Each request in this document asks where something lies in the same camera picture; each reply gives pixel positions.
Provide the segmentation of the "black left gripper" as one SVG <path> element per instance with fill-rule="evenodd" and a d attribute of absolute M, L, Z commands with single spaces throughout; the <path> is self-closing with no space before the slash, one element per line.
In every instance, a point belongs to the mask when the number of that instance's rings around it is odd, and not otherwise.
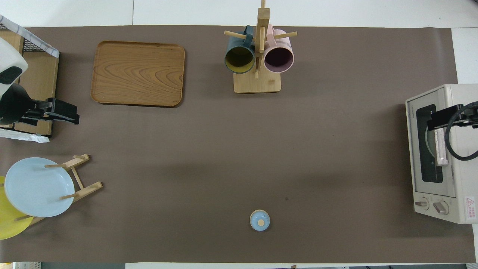
<path fill-rule="evenodd" d="M 22 123 L 37 126 L 38 121 L 65 121 L 78 125 L 77 106 L 57 98 L 34 100 L 34 105 L 22 116 Z"/>

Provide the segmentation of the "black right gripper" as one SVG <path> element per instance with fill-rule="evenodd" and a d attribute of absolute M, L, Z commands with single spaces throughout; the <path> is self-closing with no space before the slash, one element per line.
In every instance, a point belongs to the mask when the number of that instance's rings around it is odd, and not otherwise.
<path fill-rule="evenodd" d="M 463 109 L 464 105 L 453 105 L 451 107 L 432 112 L 431 119 L 427 121 L 428 130 L 435 130 L 447 127 L 450 120 L 452 126 L 466 127 L 473 129 L 478 127 L 477 106 Z"/>

